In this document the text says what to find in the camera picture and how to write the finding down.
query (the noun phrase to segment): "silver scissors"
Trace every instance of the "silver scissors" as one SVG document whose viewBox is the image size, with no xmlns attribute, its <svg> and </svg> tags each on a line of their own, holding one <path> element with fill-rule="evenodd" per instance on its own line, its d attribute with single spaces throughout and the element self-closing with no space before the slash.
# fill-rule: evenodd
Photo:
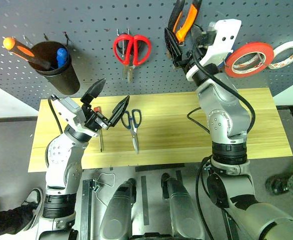
<svg viewBox="0 0 293 240">
<path fill-rule="evenodd" d="M 136 116 L 135 113 L 139 114 L 139 121 L 137 122 L 136 120 Z M 123 117 L 127 116 L 127 122 L 128 124 L 125 124 L 125 122 L 123 121 Z M 133 146 L 134 146 L 134 150 L 135 153 L 138 154 L 139 152 L 139 141 L 138 141 L 138 134 L 137 134 L 137 130 L 138 127 L 140 126 L 141 122 L 142 122 L 142 114 L 140 109 L 133 109 L 131 111 L 131 115 L 128 111 L 125 111 L 123 116 L 121 117 L 121 122 L 122 124 L 125 126 L 125 128 L 129 129 L 131 132 L 131 136 L 132 136 L 132 142 L 133 142 Z"/>
</svg>

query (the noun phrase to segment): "black pants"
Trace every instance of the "black pants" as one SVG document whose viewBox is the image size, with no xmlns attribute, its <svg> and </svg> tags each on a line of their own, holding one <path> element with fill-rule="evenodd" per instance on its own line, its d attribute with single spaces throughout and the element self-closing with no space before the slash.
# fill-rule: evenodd
<svg viewBox="0 0 293 240">
<path fill-rule="evenodd" d="M 0 211 L 0 235 L 20 232 L 32 219 L 33 207 L 19 206 L 13 210 Z"/>
</svg>

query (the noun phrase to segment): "wooden board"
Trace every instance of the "wooden board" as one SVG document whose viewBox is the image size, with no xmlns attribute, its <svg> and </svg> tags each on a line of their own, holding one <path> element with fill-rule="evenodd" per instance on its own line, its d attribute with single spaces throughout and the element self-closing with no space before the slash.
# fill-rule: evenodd
<svg viewBox="0 0 293 240">
<path fill-rule="evenodd" d="M 247 154 L 250 159 L 292 156 L 290 145 L 278 111 L 268 88 L 239 89 L 253 106 L 256 122 L 248 135 Z M 124 96 L 98 97 L 93 106 L 101 106 L 106 117 Z M 81 104 L 79 98 L 74 100 Z M 127 107 L 140 109 L 142 123 L 138 128 L 139 154 L 132 144 L 130 131 L 119 122 L 116 127 L 103 130 L 104 151 L 100 152 L 99 138 L 92 138 L 82 158 L 83 169 L 191 163 L 211 154 L 210 136 L 186 117 L 199 106 L 194 92 L 132 95 Z M 206 125 L 202 110 L 193 115 Z M 60 119 L 63 127 L 66 122 Z M 41 100 L 32 145 L 29 172 L 46 171 L 45 150 L 59 135 L 48 101 Z"/>
</svg>

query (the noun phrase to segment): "tape roll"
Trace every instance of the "tape roll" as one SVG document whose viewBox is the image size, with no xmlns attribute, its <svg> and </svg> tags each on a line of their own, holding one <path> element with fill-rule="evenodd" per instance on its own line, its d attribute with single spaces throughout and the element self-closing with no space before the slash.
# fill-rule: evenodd
<svg viewBox="0 0 293 240">
<path fill-rule="evenodd" d="M 248 54 L 256 55 L 245 63 L 235 64 L 240 58 Z M 250 42 L 240 47 L 226 60 L 225 73 L 234 78 L 248 77 L 261 72 L 273 59 L 274 51 L 271 45 L 264 42 Z"/>
<path fill-rule="evenodd" d="M 282 53 L 288 49 L 293 49 L 293 41 L 288 41 L 286 43 L 283 43 L 282 45 L 280 45 L 276 49 L 274 49 L 274 57 L 276 57 L 277 55 L 279 55 L 280 53 Z M 283 67 L 291 64 L 292 62 L 293 62 L 293 54 L 283 61 L 269 64 L 268 68 L 269 69 L 280 69 L 280 68 L 283 68 Z"/>
</svg>

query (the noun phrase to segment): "red scissors handle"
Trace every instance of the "red scissors handle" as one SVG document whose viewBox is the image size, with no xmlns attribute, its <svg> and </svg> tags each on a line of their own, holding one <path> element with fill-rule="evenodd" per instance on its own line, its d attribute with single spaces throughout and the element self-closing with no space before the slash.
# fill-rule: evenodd
<svg viewBox="0 0 293 240">
<path fill-rule="evenodd" d="M 125 52 L 125 57 L 124 59 L 122 59 L 119 55 L 118 55 L 118 51 L 117 51 L 117 44 L 121 41 L 127 40 L 127 47 L 126 47 L 126 52 Z M 118 36 L 113 43 L 113 52 L 115 57 L 117 58 L 117 60 L 119 60 L 120 63 L 124 64 L 124 65 L 129 65 L 130 63 L 130 52 L 131 52 L 131 48 L 133 45 L 133 36 L 128 35 L 128 34 L 121 34 L 120 36 Z"/>
<path fill-rule="evenodd" d="M 140 61 L 139 61 L 138 41 L 145 42 L 145 44 L 147 45 L 147 53 Z M 145 37 L 143 35 L 135 35 L 133 37 L 133 47 L 134 47 L 133 65 L 139 66 L 139 65 L 143 64 L 148 59 L 148 57 L 151 53 L 151 42 L 149 41 L 149 39 L 147 37 Z"/>
</svg>

